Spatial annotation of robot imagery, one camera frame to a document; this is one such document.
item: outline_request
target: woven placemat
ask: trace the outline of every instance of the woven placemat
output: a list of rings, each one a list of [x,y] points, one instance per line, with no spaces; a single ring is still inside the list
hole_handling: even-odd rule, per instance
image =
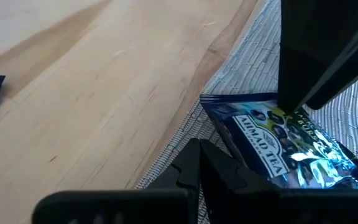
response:
[[[280,54],[280,1],[268,0],[240,44],[207,83],[203,93],[240,94],[277,91]],[[307,109],[333,137],[358,157],[358,82],[349,87],[324,108]],[[165,170],[191,138],[209,139],[226,150],[214,126],[197,101],[172,140],[162,149],[137,188],[148,186]],[[202,194],[199,223],[209,223]]]

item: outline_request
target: wood grain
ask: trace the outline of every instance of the wood grain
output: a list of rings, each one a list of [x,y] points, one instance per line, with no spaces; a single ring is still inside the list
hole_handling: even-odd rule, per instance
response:
[[[132,187],[256,2],[0,0],[0,223],[58,190]]]

